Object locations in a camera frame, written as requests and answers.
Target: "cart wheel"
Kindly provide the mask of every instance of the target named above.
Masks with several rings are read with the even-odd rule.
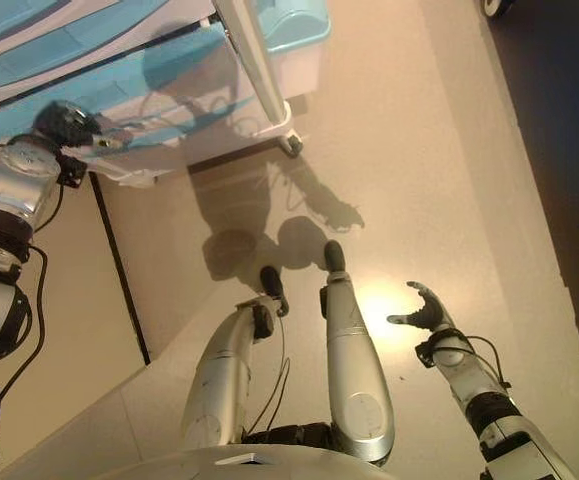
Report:
[[[482,0],[482,9],[488,18],[499,18],[512,4],[513,0]]]

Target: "silver cylinder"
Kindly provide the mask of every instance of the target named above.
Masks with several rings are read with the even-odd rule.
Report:
[[[391,398],[376,349],[345,272],[327,279],[329,403],[336,440],[345,453],[386,460],[395,439]]]

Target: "caster wheel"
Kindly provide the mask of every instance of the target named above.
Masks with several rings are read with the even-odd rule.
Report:
[[[329,273],[345,271],[345,254],[335,240],[329,240],[325,245],[325,264]]]
[[[487,18],[499,18],[509,10],[512,4],[513,0],[482,0],[482,10]]]
[[[280,146],[290,158],[296,158],[302,152],[303,143],[295,130],[279,138]]]
[[[289,156],[291,158],[296,158],[298,155],[300,155],[300,152],[302,152],[302,140],[300,140],[300,138],[298,138],[296,135],[292,135],[289,137],[288,142],[290,147]]]

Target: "floor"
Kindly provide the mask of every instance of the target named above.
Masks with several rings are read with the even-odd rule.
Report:
[[[155,361],[0,478],[25,478],[34,462],[47,478],[82,478],[174,451],[195,362],[233,305],[260,289],[268,263],[282,270],[291,305],[292,369],[276,424],[328,420],[318,289],[329,238],[345,249],[388,380],[397,422],[388,472],[477,478],[484,464],[445,381],[415,357],[424,332],[385,322],[420,306],[405,285],[415,279],[463,331],[496,343],[516,403],[579,476],[576,314],[478,2],[329,9],[320,90],[294,105],[300,158],[267,149],[151,190],[103,182]],[[277,374],[279,342],[254,349],[250,420]]]

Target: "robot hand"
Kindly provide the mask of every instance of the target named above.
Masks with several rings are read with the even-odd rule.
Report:
[[[425,300],[424,307],[409,315],[391,315],[390,323],[413,325],[432,331],[416,347],[427,367],[438,367],[449,382],[454,398],[480,443],[487,461],[483,480],[573,480],[569,467],[538,428],[522,416],[502,373],[487,369],[455,324],[438,297],[421,283],[408,282]]]

